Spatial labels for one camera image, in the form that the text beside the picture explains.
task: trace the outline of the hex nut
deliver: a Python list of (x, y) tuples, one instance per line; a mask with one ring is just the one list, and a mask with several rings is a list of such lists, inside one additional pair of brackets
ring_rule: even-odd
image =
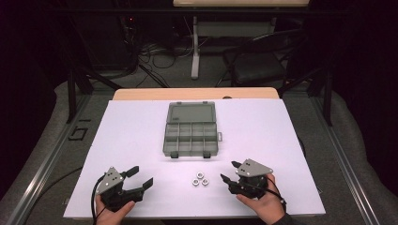
[(199, 185), (199, 180), (198, 179), (193, 179), (192, 184), (194, 186), (198, 186)]
[(198, 179), (203, 179), (203, 177), (205, 177), (205, 175), (202, 172), (199, 172), (199, 173), (196, 174), (196, 177)]
[(208, 185), (208, 180), (207, 179), (203, 179), (202, 180), (202, 185), (203, 186), (207, 186)]

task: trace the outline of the person's hand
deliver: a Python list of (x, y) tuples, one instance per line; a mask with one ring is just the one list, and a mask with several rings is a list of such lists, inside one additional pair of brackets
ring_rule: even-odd
[(105, 208), (105, 204), (100, 200), (100, 195), (96, 196), (96, 212), (98, 225), (118, 225), (124, 216), (134, 207), (135, 202), (126, 203), (117, 212), (112, 212)]
[[(275, 176), (268, 174), (267, 177), (275, 183)], [(268, 189), (278, 193), (277, 188), (268, 180)], [(281, 200), (271, 193), (266, 193), (261, 199), (249, 199), (241, 194), (237, 199), (249, 206), (267, 224), (273, 224), (284, 216)]]

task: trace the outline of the white table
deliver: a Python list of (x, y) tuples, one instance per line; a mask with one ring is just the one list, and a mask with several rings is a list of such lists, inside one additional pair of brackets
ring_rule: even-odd
[[(255, 213), (230, 194), (220, 173), (237, 180), (231, 161), (254, 159), (274, 170), (291, 215), (322, 215), (325, 209), (281, 99), (207, 99), (216, 104), (219, 142), (216, 157), (165, 157), (162, 152), (170, 100), (112, 100), (87, 155), (65, 218), (91, 218), (90, 197), (103, 173), (140, 166), (124, 189), (154, 185), (128, 218), (246, 218)], [(192, 185), (198, 172), (206, 187)]]

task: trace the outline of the office chair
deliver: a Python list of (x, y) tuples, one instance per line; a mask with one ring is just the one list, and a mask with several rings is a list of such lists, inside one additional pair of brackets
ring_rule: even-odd
[(229, 73), (231, 86), (257, 86), (260, 83), (286, 82), (283, 61), (288, 60), (294, 50), (307, 39), (301, 29), (274, 32), (255, 37), (244, 44), (224, 50), (222, 59), (226, 71), (216, 87)]

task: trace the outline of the black curtain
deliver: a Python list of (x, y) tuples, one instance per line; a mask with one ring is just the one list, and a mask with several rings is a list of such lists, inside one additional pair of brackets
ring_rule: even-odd
[(0, 2), (2, 141), (0, 198), (19, 174), (50, 119), (54, 88), (67, 79), (60, 48), (35, 2)]
[(397, 3), (361, 4), (362, 25), (334, 73), (334, 90), (360, 126), (367, 158), (398, 195)]

